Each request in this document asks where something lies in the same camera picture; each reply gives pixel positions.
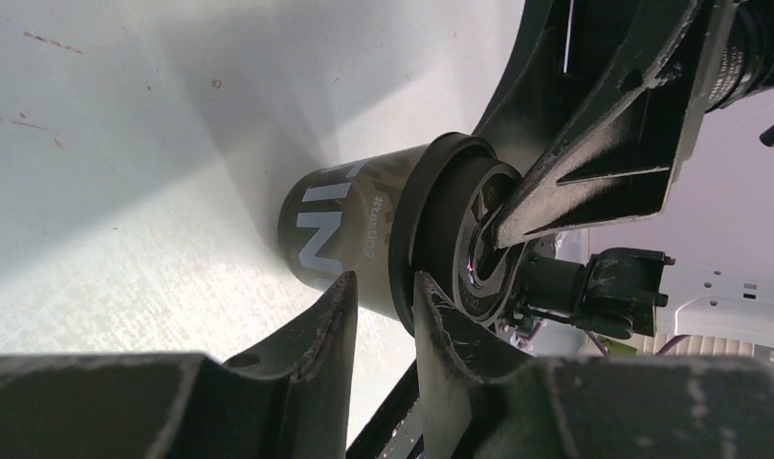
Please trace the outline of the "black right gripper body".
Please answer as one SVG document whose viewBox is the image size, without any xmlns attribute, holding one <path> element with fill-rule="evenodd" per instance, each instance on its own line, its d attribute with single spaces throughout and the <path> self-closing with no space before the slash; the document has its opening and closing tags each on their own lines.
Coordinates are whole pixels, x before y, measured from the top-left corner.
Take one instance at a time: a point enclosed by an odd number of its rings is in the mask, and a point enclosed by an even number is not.
<svg viewBox="0 0 774 459">
<path fill-rule="evenodd" d="M 575 69 L 596 80 L 551 149 L 554 219 L 660 212 L 698 131 L 736 7 L 634 1 L 611 38 L 612 1 L 592 1 Z"/>
</svg>

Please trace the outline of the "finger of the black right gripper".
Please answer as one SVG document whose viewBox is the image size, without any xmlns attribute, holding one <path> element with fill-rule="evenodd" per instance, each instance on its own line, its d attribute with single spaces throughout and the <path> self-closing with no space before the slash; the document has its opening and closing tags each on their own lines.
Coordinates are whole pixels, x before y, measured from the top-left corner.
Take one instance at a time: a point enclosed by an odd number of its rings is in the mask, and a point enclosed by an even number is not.
<svg viewBox="0 0 774 459">
<path fill-rule="evenodd" d="M 659 213 L 704 115 L 700 1 L 528 1 L 491 100 L 499 248 Z"/>
<path fill-rule="evenodd" d="M 473 134 L 521 174 L 561 129 L 568 1 L 526 1 L 498 86 Z"/>
</svg>

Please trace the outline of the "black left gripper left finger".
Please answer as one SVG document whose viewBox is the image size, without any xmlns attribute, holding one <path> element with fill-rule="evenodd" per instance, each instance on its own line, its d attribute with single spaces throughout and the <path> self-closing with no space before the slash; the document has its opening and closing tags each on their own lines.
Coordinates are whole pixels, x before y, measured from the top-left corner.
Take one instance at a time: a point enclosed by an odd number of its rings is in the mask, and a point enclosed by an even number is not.
<svg viewBox="0 0 774 459">
<path fill-rule="evenodd" d="M 0 356 L 0 458 L 341 458 L 357 279 L 245 351 Z"/>
</svg>

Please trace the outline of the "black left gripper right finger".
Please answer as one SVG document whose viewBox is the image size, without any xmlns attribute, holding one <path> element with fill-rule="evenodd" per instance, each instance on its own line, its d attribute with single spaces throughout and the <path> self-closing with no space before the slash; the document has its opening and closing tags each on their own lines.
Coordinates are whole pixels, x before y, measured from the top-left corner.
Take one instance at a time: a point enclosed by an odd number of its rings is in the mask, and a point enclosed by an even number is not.
<svg viewBox="0 0 774 459">
<path fill-rule="evenodd" d="M 414 277 L 430 458 L 774 458 L 774 373 L 740 357 L 535 358 Z"/>
</svg>

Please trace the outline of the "black cup lid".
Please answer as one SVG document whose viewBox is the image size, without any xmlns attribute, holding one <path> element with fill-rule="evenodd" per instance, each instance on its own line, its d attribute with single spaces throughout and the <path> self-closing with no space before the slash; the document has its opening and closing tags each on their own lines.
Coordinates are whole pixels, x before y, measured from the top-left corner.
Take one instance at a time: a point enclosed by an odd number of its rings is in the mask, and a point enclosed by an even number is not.
<svg viewBox="0 0 774 459">
<path fill-rule="evenodd" d="M 521 248 L 493 249 L 487 228 L 520 179 L 478 137 L 451 132 L 423 148 L 401 192 L 388 247 L 394 309 L 409 333 L 417 272 L 482 325 L 507 304 Z"/>
</svg>

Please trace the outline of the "black takeout cup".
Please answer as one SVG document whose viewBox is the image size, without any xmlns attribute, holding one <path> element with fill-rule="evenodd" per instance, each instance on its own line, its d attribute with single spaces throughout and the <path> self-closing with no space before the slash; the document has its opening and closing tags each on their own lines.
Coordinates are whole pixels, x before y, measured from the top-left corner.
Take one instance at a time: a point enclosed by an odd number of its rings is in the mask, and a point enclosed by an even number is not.
<svg viewBox="0 0 774 459">
<path fill-rule="evenodd" d="M 388 244 L 395 213 L 424 145 L 315 170 L 286 195 L 277 242 L 291 273 L 325 291 L 342 273 L 357 276 L 361 306 L 399 315 L 388 278 Z"/>
</svg>

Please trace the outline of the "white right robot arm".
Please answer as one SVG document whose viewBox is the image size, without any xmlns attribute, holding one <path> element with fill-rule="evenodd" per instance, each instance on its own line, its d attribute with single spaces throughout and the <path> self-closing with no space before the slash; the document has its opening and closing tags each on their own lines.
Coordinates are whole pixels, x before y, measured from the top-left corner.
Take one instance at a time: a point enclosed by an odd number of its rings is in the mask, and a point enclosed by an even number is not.
<svg viewBox="0 0 774 459">
<path fill-rule="evenodd" d="M 643 352 L 774 363 L 774 1 L 529 1 L 476 133 L 523 176 L 499 248 L 683 254 Z"/>
</svg>

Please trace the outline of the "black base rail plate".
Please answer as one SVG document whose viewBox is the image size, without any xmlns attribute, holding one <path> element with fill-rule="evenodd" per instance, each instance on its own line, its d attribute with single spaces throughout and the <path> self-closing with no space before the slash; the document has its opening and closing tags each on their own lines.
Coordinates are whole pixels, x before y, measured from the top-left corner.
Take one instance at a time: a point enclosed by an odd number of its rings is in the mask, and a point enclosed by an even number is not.
<svg viewBox="0 0 774 459">
<path fill-rule="evenodd" d="M 345 458 L 424 457 L 418 371 L 414 361 L 348 447 Z"/>
</svg>

